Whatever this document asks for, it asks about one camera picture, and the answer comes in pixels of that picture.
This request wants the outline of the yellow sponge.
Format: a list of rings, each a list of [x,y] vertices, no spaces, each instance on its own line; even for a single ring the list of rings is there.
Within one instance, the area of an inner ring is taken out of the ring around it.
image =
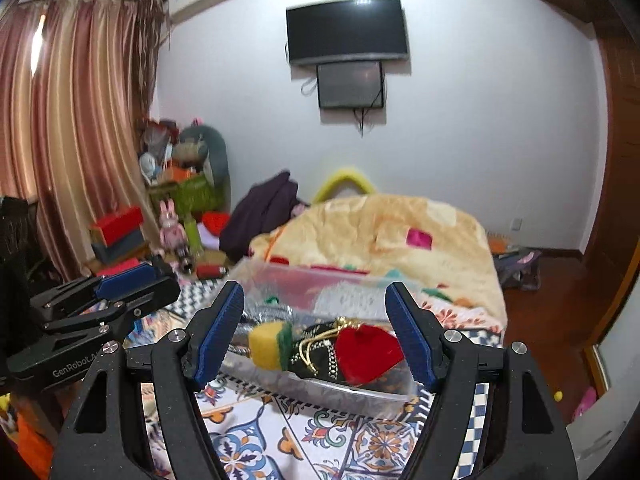
[[[285,321],[262,323],[248,333],[250,359],[263,370],[287,370],[293,349],[292,325]]]

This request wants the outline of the black pouch with silver trim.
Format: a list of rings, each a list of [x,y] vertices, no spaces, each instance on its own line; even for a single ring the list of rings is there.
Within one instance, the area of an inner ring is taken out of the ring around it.
[[[338,366],[335,343],[340,333],[336,321],[309,325],[293,342],[288,371],[300,379],[317,379],[345,385],[346,379]]]

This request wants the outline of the red velvet pouch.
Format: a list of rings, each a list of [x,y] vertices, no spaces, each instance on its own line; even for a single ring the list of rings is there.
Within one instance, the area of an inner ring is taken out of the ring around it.
[[[343,328],[334,349],[338,368],[352,386],[375,382],[404,359],[395,336],[368,324]]]

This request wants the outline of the red box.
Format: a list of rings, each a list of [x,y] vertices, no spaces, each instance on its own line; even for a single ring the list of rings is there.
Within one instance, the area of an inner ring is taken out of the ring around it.
[[[131,206],[107,214],[89,228],[93,244],[110,247],[123,237],[136,230],[143,223],[143,214],[139,206]]]

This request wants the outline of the pink bunny plush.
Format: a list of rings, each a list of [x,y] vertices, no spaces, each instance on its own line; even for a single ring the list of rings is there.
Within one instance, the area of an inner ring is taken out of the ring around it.
[[[179,261],[189,258],[186,230],[179,221],[175,202],[171,198],[160,201],[160,244]]]

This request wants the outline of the clear plastic storage bin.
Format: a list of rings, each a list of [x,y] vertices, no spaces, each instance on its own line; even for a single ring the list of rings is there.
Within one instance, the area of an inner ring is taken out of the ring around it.
[[[419,390],[405,362],[369,385],[356,387],[329,378],[326,363],[319,366],[319,378],[264,370],[250,359],[247,341],[252,328],[271,321],[289,322],[295,339],[308,327],[338,318],[390,328],[384,307],[390,278],[245,258],[228,279],[244,290],[244,313],[221,365],[224,374],[307,405],[379,419],[404,416],[405,405]]]

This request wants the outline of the peach fleece blanket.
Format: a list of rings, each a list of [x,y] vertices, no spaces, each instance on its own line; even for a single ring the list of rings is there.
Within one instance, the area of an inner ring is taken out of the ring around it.
[[[502,332],[508,324],[485,229],[437,200],[390,194],[327,200],[254,237],[250,255],[415,284],[416,302],[447,327]]]

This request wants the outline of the dark purple garment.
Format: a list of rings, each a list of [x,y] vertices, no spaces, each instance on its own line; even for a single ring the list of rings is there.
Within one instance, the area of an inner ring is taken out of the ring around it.
[[[292,218],[300,204],[298,184],[288,170],[253,185],[235,206],[219,237],[219,248],[233,262],[250,254],[254,237],[270,233]]]

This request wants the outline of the grey purple bag on floor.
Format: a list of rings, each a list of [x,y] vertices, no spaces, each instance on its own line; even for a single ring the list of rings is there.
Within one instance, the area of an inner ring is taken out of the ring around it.
[[[494,257],[494,265],[503,289],[519,289],[534,292],[540,289],[539,259],[542,253],[536,249],[522,249]]]

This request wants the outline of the grey green plush toy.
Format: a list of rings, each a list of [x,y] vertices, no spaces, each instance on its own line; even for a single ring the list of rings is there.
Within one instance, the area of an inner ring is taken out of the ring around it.
[[[172,148],[172,158],[180,166],[201,169],[210,185],[221,186],[228,180],[226,142],[221,133],[205,124],[184,128]]]

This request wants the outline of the brown wooden door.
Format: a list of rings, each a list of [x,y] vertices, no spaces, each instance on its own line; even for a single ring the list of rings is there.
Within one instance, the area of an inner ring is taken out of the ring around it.
[[[598,322],[587,344],[598,344],[639,272],[639,46],[625,25],[596,24],[602,54],[608,144],[596,222],[587,248]]]

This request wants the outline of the pink striped curtain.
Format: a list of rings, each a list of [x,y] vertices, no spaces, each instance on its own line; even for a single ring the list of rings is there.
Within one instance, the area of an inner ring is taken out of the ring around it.
[[[77,278],[90,226],[137,206],[158,227],[139,168],[163,18],[158,0],[50,0],[1,20],[1,192],[38,200],[38,236]]]

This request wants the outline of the wall power socket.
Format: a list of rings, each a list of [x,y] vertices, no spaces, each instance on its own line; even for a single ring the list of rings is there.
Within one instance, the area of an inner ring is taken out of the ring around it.
[[[518,232],[522,227],[523,220],[521,218],[514,218],[511,222],[511,230]]]

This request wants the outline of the small black wall monitor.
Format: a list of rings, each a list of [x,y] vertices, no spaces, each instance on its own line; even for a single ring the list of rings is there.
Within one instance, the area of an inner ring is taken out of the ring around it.
[[[359,61],[318,65],[317,90],[322,110],[378,110],[385,103],[382,64]]]

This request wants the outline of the large black wall television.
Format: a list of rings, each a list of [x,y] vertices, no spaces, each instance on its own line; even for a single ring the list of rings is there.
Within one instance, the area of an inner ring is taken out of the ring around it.
[[[293,65],[409,57],[400,0],[335,0],[288,8],[286,33]]]

